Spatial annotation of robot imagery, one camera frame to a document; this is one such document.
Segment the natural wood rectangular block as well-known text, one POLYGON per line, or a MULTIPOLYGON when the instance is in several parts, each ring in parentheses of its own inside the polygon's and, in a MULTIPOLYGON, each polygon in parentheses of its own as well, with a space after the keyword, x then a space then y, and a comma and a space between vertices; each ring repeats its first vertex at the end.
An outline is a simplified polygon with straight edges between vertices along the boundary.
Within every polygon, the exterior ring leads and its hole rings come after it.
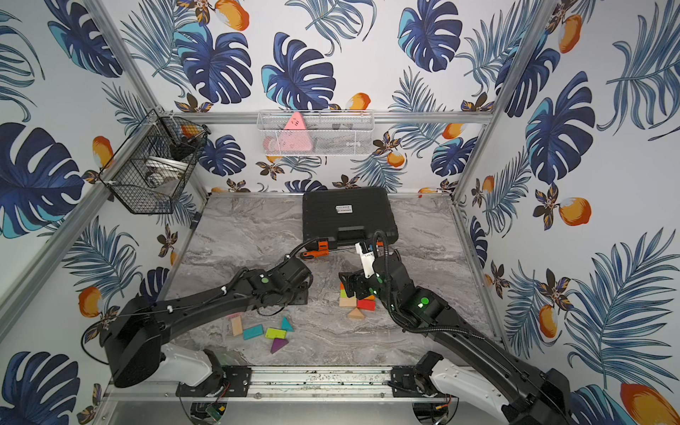
POLYGON ((341 308, 356 308, 357 307, 357 299, 356 299, 356 297, 351 297, 351 298, 340 297, 338 305, 341 308))

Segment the red rectangular block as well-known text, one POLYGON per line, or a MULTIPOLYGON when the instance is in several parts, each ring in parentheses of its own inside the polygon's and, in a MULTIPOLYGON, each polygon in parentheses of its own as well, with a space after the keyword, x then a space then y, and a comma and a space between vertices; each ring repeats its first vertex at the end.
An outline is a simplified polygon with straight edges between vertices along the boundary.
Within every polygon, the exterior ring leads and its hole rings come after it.
POLYGON ((376 304, 372 299, 361 299, 357 301, 357 308, 359 310, 375 311, 376 304))

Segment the natural wood triangle block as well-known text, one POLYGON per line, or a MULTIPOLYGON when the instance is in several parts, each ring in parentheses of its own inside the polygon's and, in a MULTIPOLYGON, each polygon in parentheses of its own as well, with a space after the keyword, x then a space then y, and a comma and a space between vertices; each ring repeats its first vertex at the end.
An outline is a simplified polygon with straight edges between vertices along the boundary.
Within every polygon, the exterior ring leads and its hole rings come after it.
POLYGON ((352 311, 350 311, 350 313, 348 313, 347 317, 351 320, 359 320, 359 321, 365 319, 364 313, 362 313, 361 310, 359 310, 359 308, 352 309, 352 311))

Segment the lime green block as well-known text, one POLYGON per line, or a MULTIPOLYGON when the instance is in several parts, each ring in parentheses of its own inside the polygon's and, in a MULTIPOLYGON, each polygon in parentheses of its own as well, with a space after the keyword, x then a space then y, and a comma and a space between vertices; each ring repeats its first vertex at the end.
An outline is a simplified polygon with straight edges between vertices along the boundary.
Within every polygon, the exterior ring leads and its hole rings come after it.
POLYGON ((275 339, 285 339, 287 338, 287 331, 283 329, 269 328, 265 332, 265 338, 275 340, 275 339))

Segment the teal rectangular block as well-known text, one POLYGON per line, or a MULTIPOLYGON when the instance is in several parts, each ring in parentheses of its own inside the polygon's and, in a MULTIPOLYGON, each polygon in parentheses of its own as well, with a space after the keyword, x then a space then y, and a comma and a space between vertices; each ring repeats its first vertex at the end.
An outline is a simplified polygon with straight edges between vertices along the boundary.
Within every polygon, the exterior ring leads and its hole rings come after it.
POLYGON ((245 329, 243 331, 243 338, 244 340, 251 340, 253 338, 259 338, 260 336, 264 336, 265 330, 262 325, 250 327, 248 329, 245 329))

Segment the natural wood slanted block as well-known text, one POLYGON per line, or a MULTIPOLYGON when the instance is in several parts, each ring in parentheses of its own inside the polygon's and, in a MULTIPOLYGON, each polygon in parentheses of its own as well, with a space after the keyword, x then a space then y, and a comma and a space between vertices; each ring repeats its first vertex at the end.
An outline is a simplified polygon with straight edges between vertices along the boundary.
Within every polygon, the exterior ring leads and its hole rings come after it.
POLYGON ((230 319, 231 323, 231 329, 232 329, 232 335, 233 336, 242 336, 244 332, 244 326, 242 322, 242 318, 240 316, 234 316, 230 319))

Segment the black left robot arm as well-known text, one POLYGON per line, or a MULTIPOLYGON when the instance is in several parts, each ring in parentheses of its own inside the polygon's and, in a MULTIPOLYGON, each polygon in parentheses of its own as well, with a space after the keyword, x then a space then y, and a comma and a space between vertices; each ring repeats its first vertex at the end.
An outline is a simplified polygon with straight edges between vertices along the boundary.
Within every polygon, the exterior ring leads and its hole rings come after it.
POLYGON ((172 341, 235 313, 288 306, 307 294, 312 282, 307 265, 288 258, 269 271, 243 268, 228 283, 188 297, 154 302, 134 297, 100 337, 113 385, 129 388, 151 380, 217 391, 221 367, 215 355, 172 341))

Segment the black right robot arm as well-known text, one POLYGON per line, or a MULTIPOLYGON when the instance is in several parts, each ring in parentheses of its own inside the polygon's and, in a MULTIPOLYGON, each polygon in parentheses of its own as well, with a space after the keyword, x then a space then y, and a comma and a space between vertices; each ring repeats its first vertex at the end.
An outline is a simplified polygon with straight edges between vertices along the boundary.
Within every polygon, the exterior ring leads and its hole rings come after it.
POLYGON ((431 338, 469 366, 426 353, 414 368, 424 393, 454 396, 506 424, 573 423, 565 375, 533 367, 487 338, 437 293, 416 285, 398 254, 374 260, 372 269, 338 277, 348 294, 375 296, 400 329, 431 338))

